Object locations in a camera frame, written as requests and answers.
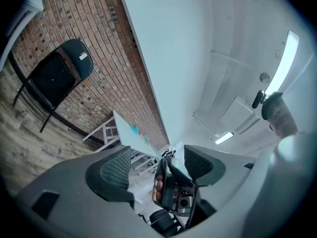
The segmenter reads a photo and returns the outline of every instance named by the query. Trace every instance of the wooden floor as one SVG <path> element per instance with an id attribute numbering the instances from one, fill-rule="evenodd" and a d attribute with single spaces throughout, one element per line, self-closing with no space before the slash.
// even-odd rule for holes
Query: wooden floor
<path id="1" fill-rule="evenodd" d="M 81 135 L 51 118 L 40 133 L 43 121 L 14 96 L 21 86 L 7 62 L 0 74 L 0 168 L 9 193 L 21 188 L 53 165 L 79 156 L 91 154 L 100 147 L 83 143 Z"/>

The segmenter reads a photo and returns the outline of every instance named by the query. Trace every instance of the sticker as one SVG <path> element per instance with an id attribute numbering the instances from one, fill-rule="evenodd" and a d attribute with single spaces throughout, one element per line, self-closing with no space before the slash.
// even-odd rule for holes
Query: sticker
<path id="1" fill-rule="evenodd" d="M 80 55 L 81 55 L 79 57 L 80 60 L 82 60 L 82 59 L 84 59 L 84 58 L 86 58 L 88 56 L 85 52 L 81 53 Z"/>

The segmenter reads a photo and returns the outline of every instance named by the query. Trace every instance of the ceiling light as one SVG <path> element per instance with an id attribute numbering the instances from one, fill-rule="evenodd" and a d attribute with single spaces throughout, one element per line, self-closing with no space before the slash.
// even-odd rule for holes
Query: ceiling light
<path id="1" fill-rule="evenodd" d="M 228 140 L 229 138 L 233 137 L 233 133 L 228 132 L 224 136 L 222 136 L 220 139 L 218 139 L 215 143 L 217 145 L 223 143 L 224 141 Z"/>
<path id="2" fill-rule="evenodd" d="M 298 44 L 299 36 L 292 31 L 288 31 L 288 36 L 281 62 L 279 63 L 274 78 L 265 91 L 267 95 L 271 95 L 273 92 L 278 91 L 281 87 L 294 61 Z"/>

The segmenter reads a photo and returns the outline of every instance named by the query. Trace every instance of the light fixture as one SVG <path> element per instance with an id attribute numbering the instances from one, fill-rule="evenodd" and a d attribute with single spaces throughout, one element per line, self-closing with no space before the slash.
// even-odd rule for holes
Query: light fixture
<path id="1" fill-rule="evenodd" d="M 288 31 L 285 49 L 281 62 L 279 63 L 274 78 L 272 79 L 270 85 L 265 91 L 267 95 L 271 95 L 273 92 L 278 91 L 281 87 L 294 61 L 298 44 L 299 36 L 292 31 Z"/>
<path id="2" fill-rule="evenodd" d="M 224 141 L 228 140 L 229 138 L 233 137 L 233 133 L 228 132 L 224 136 L 222 136 L 220 139 L 216 140 L 215 143 L 217 145 L 223 143 Z"/>

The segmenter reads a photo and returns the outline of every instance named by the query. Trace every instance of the brick wall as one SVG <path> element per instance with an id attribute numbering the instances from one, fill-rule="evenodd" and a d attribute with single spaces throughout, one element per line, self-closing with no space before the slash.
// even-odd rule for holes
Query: brick wall
<path id="1" fill-rule="evenodd" d="M 93 73 L 57 113 L 86 132 L 112 110 L 137 125 L 151 143 L 168 143 L 121 0 L 44 0 L 45 10 L 26 26 L 12 53 L 25 76 L 51 50 L 69 39 L 86 44 Z"/>

